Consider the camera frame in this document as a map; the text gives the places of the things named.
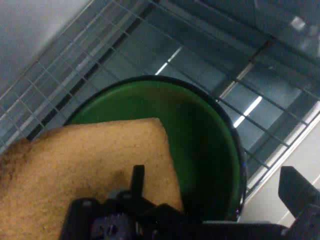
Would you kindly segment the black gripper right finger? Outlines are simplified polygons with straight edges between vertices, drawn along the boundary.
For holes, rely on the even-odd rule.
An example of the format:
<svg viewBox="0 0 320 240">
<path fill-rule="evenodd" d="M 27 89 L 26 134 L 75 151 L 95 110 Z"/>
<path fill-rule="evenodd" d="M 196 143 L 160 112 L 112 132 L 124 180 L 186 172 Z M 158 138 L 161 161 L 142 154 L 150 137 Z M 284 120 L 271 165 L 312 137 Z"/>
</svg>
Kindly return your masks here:
<svg viewBox="0 0 320 240">
<path fill-rule="evenodd" d="M 280 169 L 278 196 L 294 217 L 285 240 L 320 238 L 320 191 L 292 166 Z"/>
</svg>

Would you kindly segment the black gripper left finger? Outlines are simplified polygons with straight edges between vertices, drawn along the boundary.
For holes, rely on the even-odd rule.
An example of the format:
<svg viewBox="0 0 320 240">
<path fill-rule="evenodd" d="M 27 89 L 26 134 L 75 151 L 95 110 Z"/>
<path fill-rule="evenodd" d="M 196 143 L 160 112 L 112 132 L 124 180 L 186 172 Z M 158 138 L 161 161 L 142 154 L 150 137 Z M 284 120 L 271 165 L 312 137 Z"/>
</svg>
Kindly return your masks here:
<svg viewBox="0 0 320 240">
<path fill-rule="evenodd" d="M 190 240 L 201 223 L 167 203 L 143 197 L 144 165 L 135 165 L 130 187 L 103 203 L 95 198 L 73 200 L 61 240 Z"/>
</svg>

